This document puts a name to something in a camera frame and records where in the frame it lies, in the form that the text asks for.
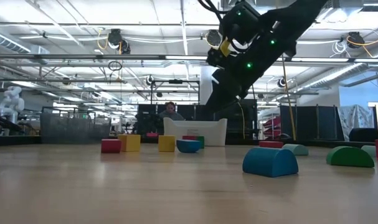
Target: blue bowl block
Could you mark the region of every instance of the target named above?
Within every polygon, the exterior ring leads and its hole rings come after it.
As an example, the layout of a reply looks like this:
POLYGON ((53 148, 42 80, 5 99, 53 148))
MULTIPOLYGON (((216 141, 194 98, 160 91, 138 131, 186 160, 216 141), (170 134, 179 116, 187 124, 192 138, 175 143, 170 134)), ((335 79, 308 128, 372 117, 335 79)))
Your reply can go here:
POLYGON ((298 163, 293 152, 288 149, 256 147, 245 155, 243 171, 265 177, 279 177, 298 173, 298 163))
POLYGON ((202 143, 194 140, 177 140, 176 146, 180 152, 195 153, 201 148, 202 143))

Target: wooden floor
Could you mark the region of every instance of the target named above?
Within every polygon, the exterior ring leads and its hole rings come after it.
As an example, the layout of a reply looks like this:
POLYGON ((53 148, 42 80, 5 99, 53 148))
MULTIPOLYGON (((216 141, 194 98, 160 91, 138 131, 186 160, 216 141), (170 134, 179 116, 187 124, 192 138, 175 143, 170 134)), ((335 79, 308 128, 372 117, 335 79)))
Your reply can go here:
POLYGON ((378 163, 329 166, 312 148, 298 175, 271 179, 242 173, 248 149, 0 147, 0 224, 378 224, 378 163))

